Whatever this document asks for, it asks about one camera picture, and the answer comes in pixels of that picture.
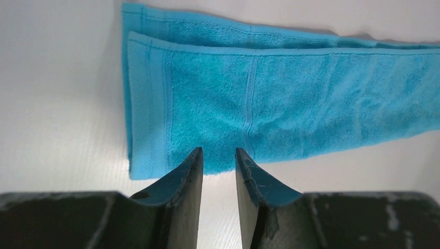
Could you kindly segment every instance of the blue towel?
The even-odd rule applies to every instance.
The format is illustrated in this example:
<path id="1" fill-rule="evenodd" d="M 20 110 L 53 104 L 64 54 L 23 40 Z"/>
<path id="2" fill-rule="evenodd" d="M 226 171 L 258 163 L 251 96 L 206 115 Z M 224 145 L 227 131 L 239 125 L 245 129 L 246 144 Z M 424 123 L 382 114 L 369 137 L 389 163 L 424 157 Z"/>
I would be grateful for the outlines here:
<path id="1" fill-rule="evenodd" d="M 122 6 L 130 178 L 196 146 L 204 172 L 440 129 L 440 46 L 380 43 Z"/>

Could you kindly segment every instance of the white surface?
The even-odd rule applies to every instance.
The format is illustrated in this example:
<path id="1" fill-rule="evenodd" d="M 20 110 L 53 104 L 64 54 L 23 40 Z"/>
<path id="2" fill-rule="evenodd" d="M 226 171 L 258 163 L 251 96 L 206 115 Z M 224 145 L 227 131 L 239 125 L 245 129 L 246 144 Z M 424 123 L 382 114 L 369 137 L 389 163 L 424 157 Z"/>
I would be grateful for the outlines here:
<path id="1" fill-rule="evenodd" d="M 440 41 L 438 0 L 174 0 L 253 23 Z M 0 1 L 0 191 L 117 189 L 128 179 L 120 0 Z M 440 132 L 263 165 L 299 191 L 421 190 L 440 200 Z M 235 173 L 203 182 L 198 248 L 241 248 Z"/>

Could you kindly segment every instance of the towel seam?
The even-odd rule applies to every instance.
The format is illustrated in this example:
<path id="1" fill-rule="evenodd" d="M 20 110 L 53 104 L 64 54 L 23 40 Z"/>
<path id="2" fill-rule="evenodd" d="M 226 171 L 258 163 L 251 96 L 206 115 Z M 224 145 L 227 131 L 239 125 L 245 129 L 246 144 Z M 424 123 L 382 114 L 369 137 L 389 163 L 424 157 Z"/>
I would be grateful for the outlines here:
<path id="1" fill-rule="evenodd" d="M 244 147 L 246 148 L 246 152 L 253 158 L 254 157 L 254 150 L 252 148 L 251 141 L 249 139 L 249 132 L 251 130 L 252 126 L 252 101 L 254 97 L 254 86 L 255 86 L 255 75 L 257 70 L 257 64 L 258 64 L 258 57 L 255 55 L 255 52 L 253 54 L 252 60 L 251 60 L 251 66 L 249 68 L 249 73 L 247 75 L 247 82 L 246 82 L 246 98 L 245 98 L 245 105 L 244 105 L 244 124 L 242 128 L 243 133 L 243 141 L 244 141 Z"/>
<path id="2" fill-rule="evenodd" d="M 146 55 L 145 55 L 146 57 L 145 58 L 148 60 L 148 62 L 150 62 L 151 61 L 151 48 L 148 49 L 147 51 L 145 51 L 145 53 L 146 53 Z M 152 81 L 151 70 L 148 70 L 148 81 L 149 82 L 147 82 L 147 85 L 150 86 L 150 92 L 152 92 L 153 89 L 152 89 L 152 85 L 151 85 L 151 81 Z M 148 119 L 152 120 L 152 113 L 148 112 L 148 114 L 149 114 Z M 155 153 L 153 153 L 153 151 L 154 150 L 150 149 L 150 158 L 152 159 L 152 162 L 155 162 L 156 161 L 156 158 L 155 158 L 156 155 L 155 155 Z M 150 171 L 149 171 L 149 177 L 148 178 L 151 178 L 152 175 L 153 175 L 153 166 L 151 165 L 151 167 L 149 167 L 149 169 L 150 169 Z"/>
<path id="3" fill-rule="evenodd" d="M 205 53 L 205 52 L 201 52 L 201 51 L 195 51 L 195 52 L 188 52 L 188 51 L 181 51 L 181 50 L 176 50 L 176 49 L 169 49 L 169 48 L 162 48 L 162 47 L 158 47 L 158 46 L 154 46 L 154 45 L 149 45 L 146 43 L 143 43 L 141 41 L 138 41 L 136 39 L 129 39 L 130 42 L 135 42 L 135 43 L 139 43 L 141 45 L 144 46 L 150 46 L 152 48 L 156 48 L 156 49 L 161 49 L 161 50 L 166 50 L 166 51 L 172 51 L 172 52 L 180 52 L 180 53 L 190 53 L 190 54 L 218 54 L 221 56 L 243 56 L 243 57 L 253 57 L 253 54 L 242 54 L 242 53 Z M 258 51 L 258 50 L 266 50 L 266 49 L 253 49 L 255 50 L 254 52 Z M 341 55 L 341 56 L 355 56 L 355 55 L 366 55 L 366 56 L 431 56 L 431 55 L 438 55 L 439 53 L 410 53 L 410 54 L 394 54 L 394 53 L 324 53 L 324 54 L 280 54 L 280 55 L 276 55 L 276 54 L 271 54 L 271 55 L 256 55 L 257 57 L 292 57 L 292 56 L 301 56 L 301 57 L 320 57 L 320 56 L 331 56 L 331 55 Z"/>
<path id="4" fill-rule="evenodd" d="M 144 32 L 144 20 L 143 20 L 143 18 L 142 18 L 142 16 L 144 15 L 144 7 L 142 7 L 142 9 L 141 9 L 141 18 L 140 18 L 140 24 L 141 24 L 141 31 L 142 31 L 142 33 Z M 130 144 L 130 147 L 131 147 L 131 150 L 132 151 L 130 151 L 128 154 L 129 154 L 129 164 L 128 164 L 128 172 L 129 173 L 131 173 L 132 171 L 133 171 L 133 165 L 132 165 L 132 158 L 133 158 L 133 115 L 132 115 L 132 112 L 133 112 L 133 110 L 132 110 L 132 105 L 131 105 L 131 103 L 130 103 L 130 108 L 129 108 L 129 110 L 130 110 L 130 119 L 131 119 L 131 125 L 130 125 L 130 129 L 131 129 L 131 134 L 127 134 L 127 137 L 131 137 L 129 140 L 130 140 L 130 142 L 131 142 L 131 144 Z"/>

